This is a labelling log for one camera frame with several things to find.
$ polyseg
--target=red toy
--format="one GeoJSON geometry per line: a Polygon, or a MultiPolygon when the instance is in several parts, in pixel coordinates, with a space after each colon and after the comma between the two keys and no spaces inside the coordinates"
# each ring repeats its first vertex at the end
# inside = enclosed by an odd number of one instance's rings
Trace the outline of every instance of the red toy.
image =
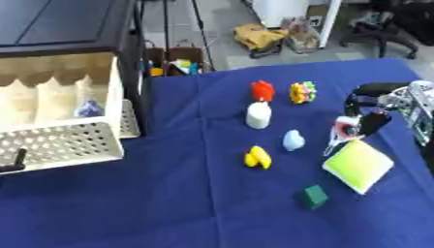
{"type": "Polygon", "coordinates": [[[273,100],[274,93],[274,87],[270,83],[263,80],[252,82],[252,96],[255,101],[271,102],[271,100],[273,100]]]}

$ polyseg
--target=green block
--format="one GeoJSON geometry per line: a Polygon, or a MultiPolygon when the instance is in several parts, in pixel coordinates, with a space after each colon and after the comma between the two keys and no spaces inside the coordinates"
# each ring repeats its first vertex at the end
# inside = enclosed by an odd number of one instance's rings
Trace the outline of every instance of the green block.
{"type": "Polygon", "coordinates": [[[310,209],[316,209],[327,202],[328,196],[319,185],[311,186],[303,191],[304,201],[310,209]]]}

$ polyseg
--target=black chair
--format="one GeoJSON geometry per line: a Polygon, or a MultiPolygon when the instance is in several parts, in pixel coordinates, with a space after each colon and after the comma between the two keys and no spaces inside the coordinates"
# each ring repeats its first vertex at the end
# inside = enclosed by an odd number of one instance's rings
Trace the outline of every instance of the black chair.
{"type": "Polygon", "coordinates": [[[386,55],[388,42],[400,44],[407,47],[410,52],[407,54],[408,59],[416,59],[418,47],[409,42],[405,38],[397,35],[398,28],[393,26],[394,6],[391,0],[371,0],[372,10],[379,13],[379,18],[386,16],[382,21],[377,23],[357,22],[353,32],[344,36],[340,45],[347,47],[348,43],[363,41],[366,39],[375,39],[380,48],[379,57],[383,58],[386,55]]]}

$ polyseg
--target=colorful object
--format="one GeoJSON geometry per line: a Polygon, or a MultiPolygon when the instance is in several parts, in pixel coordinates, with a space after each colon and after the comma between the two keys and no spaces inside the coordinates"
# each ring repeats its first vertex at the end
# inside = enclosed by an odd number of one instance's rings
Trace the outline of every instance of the colorful object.
{"type": "Polygon", "coordinates": [[[75,117],[96,117],[104,114],[103,108],[101,108],[95,101],[87,101],[76,109],[75,117]]]}
{"type": "Polygon", "coordinates": [[[253,103],[247,109],[246,124],[254,129],[264,129],[271,119],[271,108],[268,102],[253,103]]]}
{"type": "Polygon", "coordinates": [[[264,169],[268,170],[271,166],[271,157],[264,149],[255,145],[250,149],[249,153],[245,154],[244,163],[248,167],[261,165],[264,169]]]}
{"type": "Polygon", "coordinates": [[[290,98],[296,105],[313,102],[317,97],[317,89],[311,81],[296,82],[291,85],[290,98]]]}
{"type": "Polygon", "coordinates": [[[193,63],[190,65],[190,75],[196,75],[199,73],[199,64],[193,63]]]}
{"type": "Polygon", "coordinates": [[[359,139],[345,145],[323,164],[324,170],[341,179],[361,195],[392,167],[393,161],[388,156],[359,139]]]}
{"type": "Polygon", "coordinates": [[[283,146],[288,151],[294,151],[304,146],[306,140],[301,136],[298,130],[290,130],[283,137],[283,146]]]}
{"type": "Polygon", "coordinates": [[[163,75],[163,69],[161,68],[151,68],[150,75],[152,77],[159,77],[163,75]]]}
{"type": "Polygon", "coordinates": [[[319,185],[311,186],[303,191],[304,204],[311,210],[322,206],[327,200],[327,194],[319,185]]]}
{"type": "Polygon", "coordinates": [[[271,83],[263,80],[252,82],[252,97],[255,101],[271,102],[275,94],[274,87],[271,83]]]}
{"type": "Polygon", "coordinates": [[[190,68],[192,62],[188,59],[176,59],[173,64],[177,67],[190,68]]]}

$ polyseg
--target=floor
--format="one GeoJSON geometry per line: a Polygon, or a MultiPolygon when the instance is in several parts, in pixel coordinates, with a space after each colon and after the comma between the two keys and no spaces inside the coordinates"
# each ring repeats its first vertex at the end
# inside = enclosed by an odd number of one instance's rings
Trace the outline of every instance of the floor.
{"type": "MultiPolygon", "coordinates": [[[[197,1],[212,59],[218,71],[262,65],[373,58],[378,54],[375,44],[351,44],[349,47],[338,45],[338,39],[348,31],[344,23],[348,23],[348,19],[354,15],[354,8],[343,6],[325,49],[309,54],[296,54],[288,47],[284,47],[278,55],[250,59],[248,51],[233,39],[232,30],[239,24],[257,22],[256,17],[240,0],[197,1]]],[[[169,40],[173,47],[185,39],[196,47],[204,47],[192,6],[191,0],[169,1],[169,40]]],[[[165,35],[161,1],[146,2],[143,22],[146,39],[151,40],[159,47],[163,47],[165,35]]],[[[418,58],[415,60],[405,59],[404,56],[408,51],[401,46],[394,45],[388,47],[387,57],[403,59],[422,78],[434,81],[434,47],[423,46],[404,32],[401,35],[408,36],[419,45],[418,58]]]]}

